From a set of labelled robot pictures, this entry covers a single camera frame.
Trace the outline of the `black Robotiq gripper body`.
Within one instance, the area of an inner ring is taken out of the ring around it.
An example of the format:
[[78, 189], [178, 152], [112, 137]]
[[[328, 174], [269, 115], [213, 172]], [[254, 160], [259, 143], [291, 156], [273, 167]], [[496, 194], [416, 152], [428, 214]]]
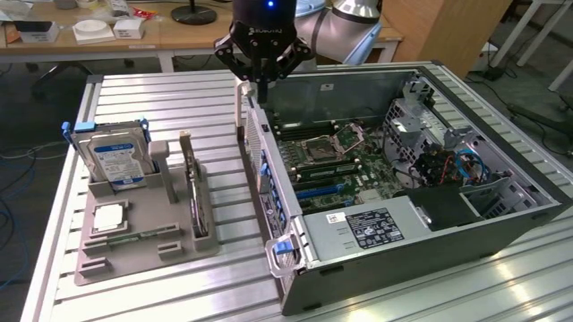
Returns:
[[270, 59], [297, 40], [297, 1], [233, 1], [230, 37], [247, 58]]

